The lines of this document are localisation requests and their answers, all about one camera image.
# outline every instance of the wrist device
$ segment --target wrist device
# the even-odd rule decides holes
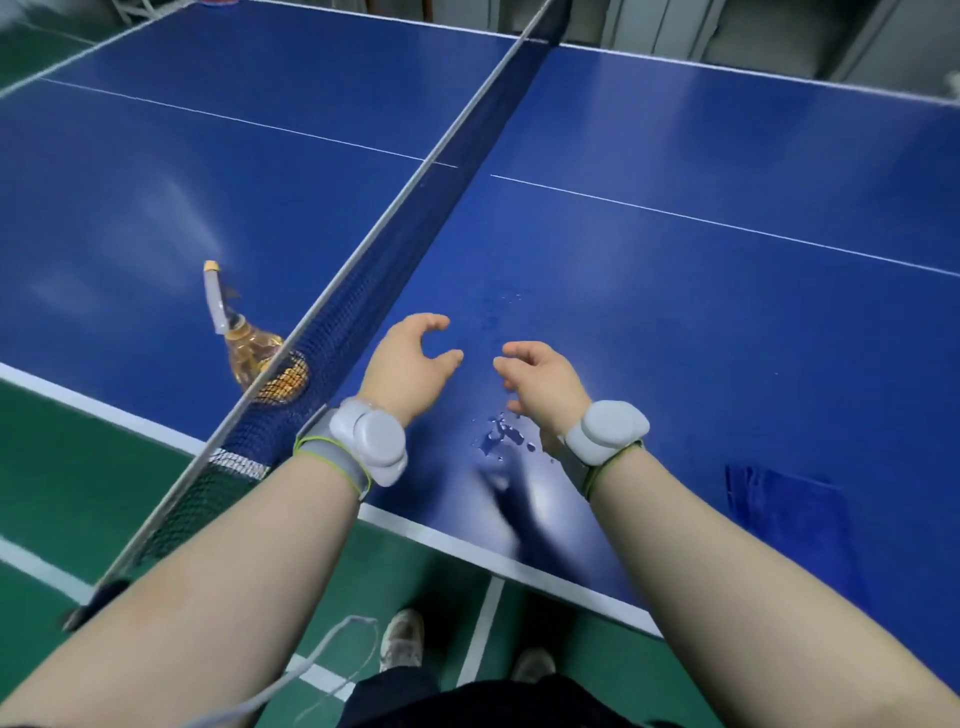
[[[594,402],[583,419],[560,441],[564,444],[560,462],[570,481],[589,500],[593,482],[604,465],[650,431],[650,422],[629,402]]]
[[[397,482],[407,467],[406,447],[403,425],[393,415],[350,397],[311,417],[294,452],[312,452],[343,471],[363,500],[373,483]]]

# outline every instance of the blue table surface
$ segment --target blue table surface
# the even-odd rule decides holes
[[[492,358],[540,339],[721,511],[728,463],[841,488],[872,615],[960,687],[960,277],[852,255],[960,272],[959,133],[934,104],[555,51],[385,323],[448,314],[427,347],[466,360],[372,503],[634,601],[532,423],[480,449]]]
[[[509,45],[191,6],[52,76],[135,98],[15,91],[0,101],[0,361],[205,440],[240,390],[204,261],[251,321],[288,333]]]

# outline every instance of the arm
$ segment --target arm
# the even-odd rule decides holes
[[[463,358],[427,359],[445,316],[393,327],[361,399],[407,426]],[[0,706],[0,725],[170,728],[245,700],[282,673],[359,509],[356,491],[300,453],[139,579]]]
[[[544,446],[590,405],[576,372],[539,342],[494,367]],[[731,725],[960,724],[960,701],[889,633],[814,576],[688,491],[646,450],[600,473],[590,506],[664,637]]]

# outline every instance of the bottle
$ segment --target bottle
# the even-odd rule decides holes
[[[213,328],[224,337],[227,344],[233,377],[247,391],[257,375],[280,351],[283,339],[275,333],[257,328],[225,303],[226,296],[220,284],[220,265],[216,260],[204,263],[204,289]],[[290,360],[288,367],[263,386],[257,395],[258,400],[286,403],[302,392],[307,379],[306,362],[296,352],[290,354]]]

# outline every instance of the sneaker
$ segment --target sneaker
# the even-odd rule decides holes
[[[515,683],[530,683],[533,685],[541,677],[552,675],[557,671],[550,653],[542,647],[528,647],[516,658],[514,671],[510,679]]]
[[[397,612],[380,643],[380,672],[391,667],[420,667],[423,663],[423,617],[416,610]]]

